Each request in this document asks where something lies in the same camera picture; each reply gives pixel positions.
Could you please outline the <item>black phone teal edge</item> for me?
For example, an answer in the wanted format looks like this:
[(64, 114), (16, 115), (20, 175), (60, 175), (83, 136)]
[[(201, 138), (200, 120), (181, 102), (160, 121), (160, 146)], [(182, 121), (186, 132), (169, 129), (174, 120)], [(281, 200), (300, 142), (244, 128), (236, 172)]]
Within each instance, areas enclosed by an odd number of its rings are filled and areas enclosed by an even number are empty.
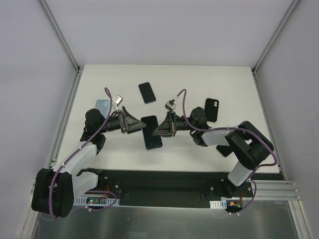
[(160, 135), (153, 135), (153, 131), (159, 126), (156, 116), (142, 117), (141, 121), (146, 124), (142, 129), (145, 147), (147, 150), (153, 150), (162, 147), (162, 139)]

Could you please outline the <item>black phone case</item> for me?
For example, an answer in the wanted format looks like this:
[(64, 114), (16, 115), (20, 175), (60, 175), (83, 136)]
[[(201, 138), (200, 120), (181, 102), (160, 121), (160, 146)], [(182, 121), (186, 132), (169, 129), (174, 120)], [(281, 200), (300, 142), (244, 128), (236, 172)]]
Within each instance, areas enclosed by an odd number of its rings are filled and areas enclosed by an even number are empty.
[(209, 122), (217, 122), (219, 110), (219, 101), (217, 99), (207, 98), (205, 100), (204, 112)]

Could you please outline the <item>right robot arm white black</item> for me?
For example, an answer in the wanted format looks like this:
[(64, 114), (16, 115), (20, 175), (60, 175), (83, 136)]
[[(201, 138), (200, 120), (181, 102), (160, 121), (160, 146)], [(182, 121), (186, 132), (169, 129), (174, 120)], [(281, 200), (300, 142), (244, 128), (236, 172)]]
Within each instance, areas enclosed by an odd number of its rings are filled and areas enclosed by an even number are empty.
[(226, 198), (238, 195), (245, 181), (257, 167), (273, 152), (270, 141), (249, 121), (237, 127), (210, 129), (208, 119), (201, 107), (192, 110), (189, 117), (179, 117), (168, 111), (164, 121), (153, 130), (152, 135), (174, 137), (178, 131), (189, 131), (198, 146), (216, 146), (224, 157), (234, 153), (238, 162), (227, 177), (216, 186), (215, 193)]

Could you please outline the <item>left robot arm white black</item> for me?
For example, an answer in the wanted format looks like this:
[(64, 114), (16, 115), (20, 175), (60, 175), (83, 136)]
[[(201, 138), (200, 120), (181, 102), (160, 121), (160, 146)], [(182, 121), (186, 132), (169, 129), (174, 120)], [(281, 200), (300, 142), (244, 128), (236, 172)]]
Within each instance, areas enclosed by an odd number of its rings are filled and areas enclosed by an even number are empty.
[(53, 219), (66, 217), (74, 199), (91, 190), (102, 193), (105, 181), (97, 173), (84, 171), (84, 166), (103, 149), (105, 133), (120, 130), (131, 134), (145, 128), (146, 124), (128, 113), (126, 108), (115, 116), (104, 117), (98, 109), (85, 114), (85, 126), (74, 151), (50, 169), (42, 168), (36, 176), (31, 208), (51, 215)]

